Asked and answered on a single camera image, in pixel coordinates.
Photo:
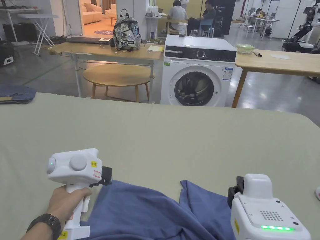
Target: plastic container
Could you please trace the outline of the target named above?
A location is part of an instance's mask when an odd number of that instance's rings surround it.
[[[179,26],[179,37],[185,37],[188,24],[184,22],[179,22],[178,26]]]
[[[249,44],[237,44],[238,53],[252,54],[255,47]]]

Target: beige sofa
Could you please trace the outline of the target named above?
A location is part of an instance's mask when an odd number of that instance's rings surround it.
[[[93,22],[99,22],[102,19],[102,8],[93,4],[90,5],[93,8],[93,11],[87,9],[85,3],[81,4],[82,21],[84,25]]]
[[[111,9],[105,10],[106,18],[117,18],[117,5],[111,4]]]

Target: watch strap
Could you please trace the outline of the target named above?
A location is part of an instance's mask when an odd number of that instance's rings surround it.
[[[57,217],[48,213],[42,214],[41,216],[37,217],[30,223],[27,229],[27,232],[39,222],[43,222],[51,228],[53,240],[58,239],[61,233],[61,224],[60,224],[60,220]]]

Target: backpack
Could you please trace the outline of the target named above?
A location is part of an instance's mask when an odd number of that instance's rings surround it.
[[[117,50],[126,49],[129,52],[138,50],[141,46],[141,35],[139,34],[138,22],[129,17],[128,12],[122,16],[122,11],[127,10],[124,8],[120,12],[120,18],[113,28],[113,41]]]

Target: green led light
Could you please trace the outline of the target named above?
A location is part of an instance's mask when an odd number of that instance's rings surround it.
[[[286,231],[294,231],[294,230],[296,230],[295,228],[277,227],[277,226],[266,226],[266,225],[261,225],[261,228],[277,229],[277,230],[286,230]]]

